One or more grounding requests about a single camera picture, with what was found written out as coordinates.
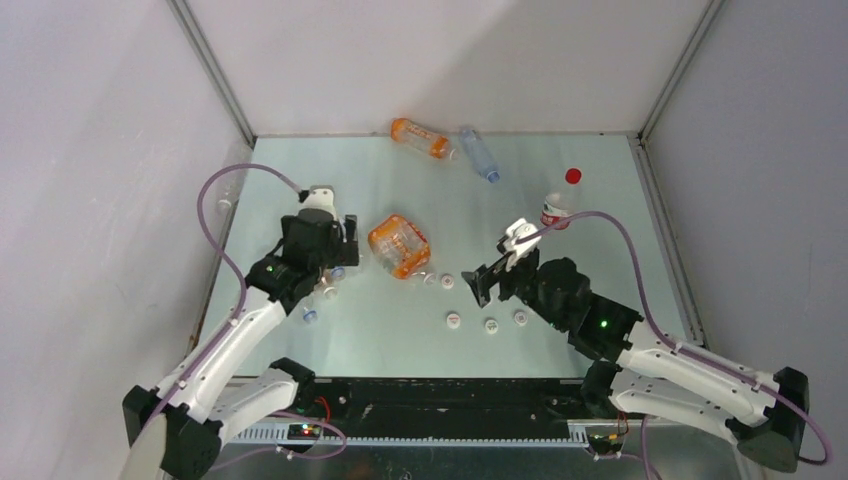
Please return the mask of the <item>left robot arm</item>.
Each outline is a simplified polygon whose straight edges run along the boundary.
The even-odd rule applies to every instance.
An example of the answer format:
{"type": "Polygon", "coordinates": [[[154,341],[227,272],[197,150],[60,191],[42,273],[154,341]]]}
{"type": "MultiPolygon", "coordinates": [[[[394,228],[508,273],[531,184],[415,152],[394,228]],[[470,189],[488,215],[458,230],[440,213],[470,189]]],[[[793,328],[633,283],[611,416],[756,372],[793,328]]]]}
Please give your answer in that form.
{"type": "Polygon", "coordinates": [[[310,297],[326,275],[360,261],[357,218],[305,208],[281,220],[277,245],[240,281],[239,299],[216,332],[155,387],[133,387],[122,408],[130,453],[123,479],[200,479],[223,447],[279,411],[304,416],[316,403],[315,373],[273,361],[230,395],[229,381],[258,344],[310,297]]]}

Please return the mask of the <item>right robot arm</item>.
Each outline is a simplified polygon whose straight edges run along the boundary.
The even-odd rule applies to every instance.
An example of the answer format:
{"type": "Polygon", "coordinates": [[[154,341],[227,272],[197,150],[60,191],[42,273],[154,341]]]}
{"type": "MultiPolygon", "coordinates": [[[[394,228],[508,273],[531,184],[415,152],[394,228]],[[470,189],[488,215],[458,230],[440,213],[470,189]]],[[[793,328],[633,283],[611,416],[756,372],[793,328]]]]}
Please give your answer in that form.
{"type": "Polygon", "coordinates": [[[479,306],[497,287],[499,299],[517,298],[592,360],[581,387],[588,414],[664,418],[723,439],[768,469],[797,471],[806,423],[793,409],[809,410],[805,374],[758,371],[656,333],[639,312],[594,293],[569,258],[541,263],[533,250],[514,265],[508,260],[462,278],[479,306]]]}

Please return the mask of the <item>Nongfu Spring red label bottle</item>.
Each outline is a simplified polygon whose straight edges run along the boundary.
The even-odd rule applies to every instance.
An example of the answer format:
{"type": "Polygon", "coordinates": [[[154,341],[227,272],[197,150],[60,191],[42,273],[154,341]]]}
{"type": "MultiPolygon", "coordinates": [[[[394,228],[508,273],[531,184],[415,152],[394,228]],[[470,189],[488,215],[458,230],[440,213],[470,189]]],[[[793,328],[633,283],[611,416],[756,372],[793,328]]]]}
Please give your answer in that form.
{"type": "Polygon", "coordinates": [[[558,187],[550,192],[544,200],[541,223],[553,226],[555,230],[565,230],[570,226],[564,219],[580,211],[582,182],[565,179],[558,187]]]}

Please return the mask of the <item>red bottle cap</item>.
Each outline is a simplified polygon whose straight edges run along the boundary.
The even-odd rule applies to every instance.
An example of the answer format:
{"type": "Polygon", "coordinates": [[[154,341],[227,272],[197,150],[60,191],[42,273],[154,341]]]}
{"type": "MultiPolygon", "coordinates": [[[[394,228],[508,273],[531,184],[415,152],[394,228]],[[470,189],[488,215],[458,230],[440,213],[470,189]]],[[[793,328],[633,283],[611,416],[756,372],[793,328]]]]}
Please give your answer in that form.
{"type": "Polygon", "coordinates": [[[582,180],[582,176],[582,171],[579,168],[569,168],[564,175],[564,180],[569,185],[578,185],[582,180]]]}

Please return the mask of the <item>Pepsi bottle blue label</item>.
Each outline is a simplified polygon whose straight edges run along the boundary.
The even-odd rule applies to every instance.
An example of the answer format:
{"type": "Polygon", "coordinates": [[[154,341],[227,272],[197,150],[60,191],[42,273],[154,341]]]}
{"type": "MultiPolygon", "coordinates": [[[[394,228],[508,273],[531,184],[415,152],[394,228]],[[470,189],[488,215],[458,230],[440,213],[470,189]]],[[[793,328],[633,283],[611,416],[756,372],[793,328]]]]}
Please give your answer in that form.
{"type": "Polygon", "coordinates": [[[343,266],[335,266],[329,270],[329,277],[333,283],[344,280],[347,276],[347,269],[343,266]]]}

